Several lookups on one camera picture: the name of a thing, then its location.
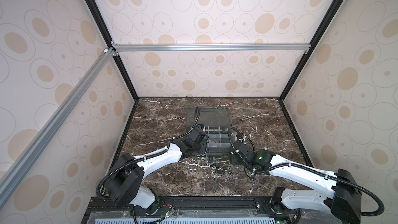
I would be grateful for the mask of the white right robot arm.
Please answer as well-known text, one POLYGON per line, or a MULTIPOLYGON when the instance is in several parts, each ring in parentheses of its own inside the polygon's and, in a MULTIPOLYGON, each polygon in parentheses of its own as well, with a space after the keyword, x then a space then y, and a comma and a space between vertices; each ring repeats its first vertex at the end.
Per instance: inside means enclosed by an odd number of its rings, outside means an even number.
POLYGON ((331 213, 345 224, 361 222, 362 195, 347 171, 334 174, 316 170, 268 150, 255 152, 240 140, 230 144, 231 159, 253 174, 282 177, 307 187, 306 190, 277 188, 266 204, 272 215, 291 215, 297 209, 310 209, 331 213))

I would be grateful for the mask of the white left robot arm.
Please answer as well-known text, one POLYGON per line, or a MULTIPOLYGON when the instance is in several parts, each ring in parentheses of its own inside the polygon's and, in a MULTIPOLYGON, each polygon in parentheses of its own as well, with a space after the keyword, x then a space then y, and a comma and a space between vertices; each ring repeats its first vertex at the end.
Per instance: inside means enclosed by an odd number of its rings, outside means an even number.
POLYGON ((143 179, 169 164, 204 152, 207 141, 204 125, 197 124, 186 135, 172 139, 162 149, 138 157, 126 153, 99 182, 96 195, 111 199, 116 207, 135 205, 151 214, 158 208, 159 198, 142 186, 143 179))

